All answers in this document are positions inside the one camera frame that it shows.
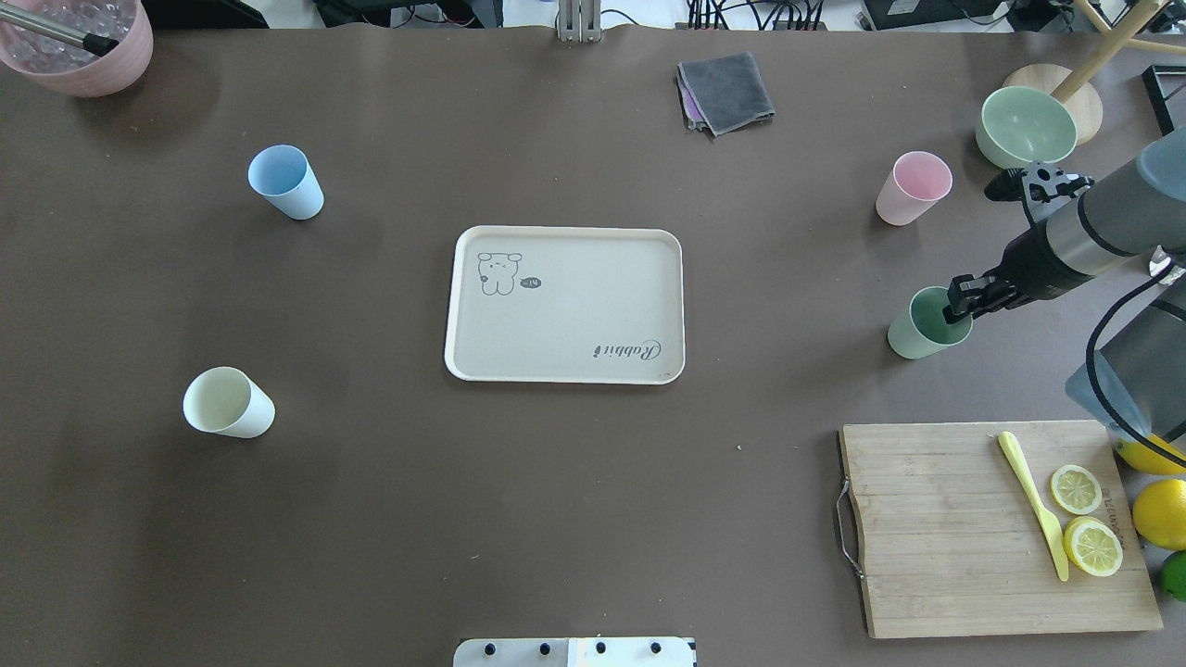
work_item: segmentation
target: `wooden stick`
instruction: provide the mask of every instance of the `wooden stick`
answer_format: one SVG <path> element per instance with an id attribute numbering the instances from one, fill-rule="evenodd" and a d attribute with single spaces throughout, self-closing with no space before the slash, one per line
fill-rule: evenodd
<path id="1" fill-rule="evenodd" d="M 1101 34 L 1107 34 L 1111 31 L 1111 26 L 1108 25 L 1108 21 L 1099 15 L 1099 12 L 1097 12 L 1095 7 L 1088 4 L 1088 0 L 1075 0 L 1075 6 L 1079 8 L 1079 12 L 1082 12 L 1083 15 L 1091 21 L 1091 25 L 1093 25 Z M 1177 44 L 1162 44 L 1160 42 L 1146 42 L 1143 39 L 1133 38 L 1129 39 L 1128 44 L 1124 46 L 1141 49 L 1144 51 L 1156 51 L 1159 53 L 1171 53 L 1173 56 L 1186 56 L 1186 46 L 1179 46 Z"/>
<path id="2" fill-rule="evenodd" d="M 1095 53 L 1088 58 L 1088 62 L 1083 63 L 1075 71 L 1071 72 L 1066 80 L 1054 89 L 1051 95 L 1054 96 L 1059 102 L 1066 102 L 1071 95 L 1078 93 L 1083 84 L 1096 76 L 1108 61 L 1116 55 L 1117 51 L 1124 47 L 1126 44 L 1133 38 L 1134 34 L 1141 31 L 1147 23 L 1149 23 L 1153 17 L 1161 11 L 1162 4 L 1167 0 L 1140 0 L 1131 9 L 1124 14 L 1116 27 L 1111 28 L 1104 33 L 1103 44 L 1096 49 Z"/>

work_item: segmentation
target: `lime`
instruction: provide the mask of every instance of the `lime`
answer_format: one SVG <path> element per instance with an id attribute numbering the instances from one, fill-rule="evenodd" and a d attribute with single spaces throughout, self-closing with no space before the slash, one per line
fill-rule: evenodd
<path id="1" fill-rule="evenodd" d="M 1186 602 L 1186 551 L 1171 554 L 1161 566 L 1161 590 Z"/>

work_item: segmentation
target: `bowl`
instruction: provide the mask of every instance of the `bowl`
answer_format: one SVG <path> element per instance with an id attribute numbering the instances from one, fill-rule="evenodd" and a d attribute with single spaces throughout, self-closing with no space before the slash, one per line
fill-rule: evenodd
<path id="1" fill-rule="evenodd" d="M 38 12 L 43 5 L 43 0 L 6 1 L 30 12 Z M 70 1 L 74 8 L 78 8 L 83 4 L 85 4 L 84 0 Z M 145 14 L 140 0 L 134 0 L 134 4 L 136 7 L 135 18 L 128 33 L 120 40 L 120 45 L 110 53 L 79 68 L 56 74 L 39 74 L 23 68 L 8 53 L 8 45 L 14 39 L 15 33 L 13 26 L 7 24 L 0 24 L 0 61 L 39 85 L 76 97 L 100 97 L 123 90 L 140 78 L 140 75 L 148 68 L 148 61 L 152 59 L 152 26 L 148 24 L 148 15 Z"/>
<path id="2" fill-rule="evenodd" d="M 1078 140 L 1075 117 L 1051 95 L 1024 85 L 993 93 L 980 109 L 976 145 L 1001 169 L 1057 163 Z"/>

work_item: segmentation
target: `pink cup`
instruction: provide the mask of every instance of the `pink cup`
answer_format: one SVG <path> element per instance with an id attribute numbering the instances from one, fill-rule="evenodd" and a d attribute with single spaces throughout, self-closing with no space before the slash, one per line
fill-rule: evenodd
<path id="1" fill-rule="evenodd" d="M 951 191 L 951 170 L 937 155 L 911 151 L 898 158 L 878 195 L 878 215 L 890 224 L 910 224 Z"/>

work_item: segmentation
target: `cream plastic tray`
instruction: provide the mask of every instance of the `cream plastic tray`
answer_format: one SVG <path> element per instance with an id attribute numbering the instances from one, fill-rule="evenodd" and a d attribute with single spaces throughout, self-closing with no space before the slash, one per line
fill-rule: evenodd
<path id="1" fill-rule="evenodd" d="M 479 225 L 458 239 L 445 366 L 461 380 L 665 385 L 683 363 L 671 234 Z"/>

